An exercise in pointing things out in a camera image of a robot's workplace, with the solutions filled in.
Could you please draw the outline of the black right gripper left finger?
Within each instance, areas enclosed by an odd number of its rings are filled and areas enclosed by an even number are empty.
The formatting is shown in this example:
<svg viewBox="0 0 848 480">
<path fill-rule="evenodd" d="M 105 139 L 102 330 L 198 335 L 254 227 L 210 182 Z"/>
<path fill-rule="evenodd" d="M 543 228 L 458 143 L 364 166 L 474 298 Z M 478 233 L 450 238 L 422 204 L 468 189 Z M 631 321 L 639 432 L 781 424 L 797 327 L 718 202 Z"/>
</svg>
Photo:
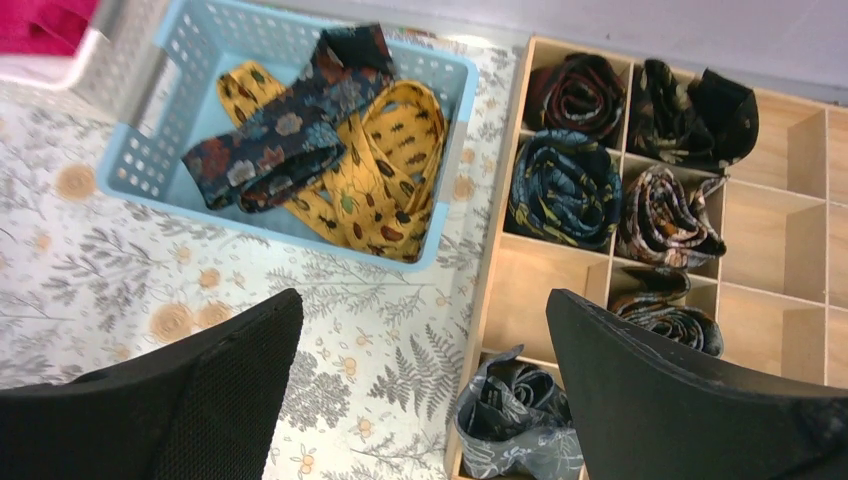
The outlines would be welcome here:
<svg viewBox="0 0 848 480">
<path fill-rule="evenodd" d="M 304 321 L 284 290 L 65 384 L 1 393 L 5 479 L 258 479 Z"/>
</svg>

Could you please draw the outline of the dark floral pattern tie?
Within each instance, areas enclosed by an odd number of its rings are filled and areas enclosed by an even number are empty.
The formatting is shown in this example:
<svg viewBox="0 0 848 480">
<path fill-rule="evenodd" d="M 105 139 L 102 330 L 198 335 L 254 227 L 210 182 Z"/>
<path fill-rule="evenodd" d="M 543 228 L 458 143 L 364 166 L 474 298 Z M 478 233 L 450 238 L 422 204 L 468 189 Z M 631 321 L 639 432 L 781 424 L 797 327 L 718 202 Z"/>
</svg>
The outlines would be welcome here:
<svg viewBox="0 0 848 480">
<path fill-rule="evenodd" d="M 309 63 L 284 92 L 235 130 L 183 155 L 206 206 L 263 212 L 317 181 L 346 152 L 338 127 L 395 73 L 380 24 L 323 30 Z"/>
</svg>

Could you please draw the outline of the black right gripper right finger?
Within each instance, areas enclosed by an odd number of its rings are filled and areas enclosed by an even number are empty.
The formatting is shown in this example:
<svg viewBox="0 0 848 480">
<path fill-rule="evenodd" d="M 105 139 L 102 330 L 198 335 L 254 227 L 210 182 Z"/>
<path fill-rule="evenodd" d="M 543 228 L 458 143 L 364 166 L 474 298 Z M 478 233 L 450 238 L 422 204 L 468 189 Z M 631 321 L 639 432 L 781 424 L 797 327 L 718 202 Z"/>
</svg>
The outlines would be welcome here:
<svg viewBox="0 0 848 480">
<path fill-rule="evenodd" d="M 546 316 L 593 479 L 843 479 L 847 393 L 741 367 L 555 289 Z"/>
</svg>

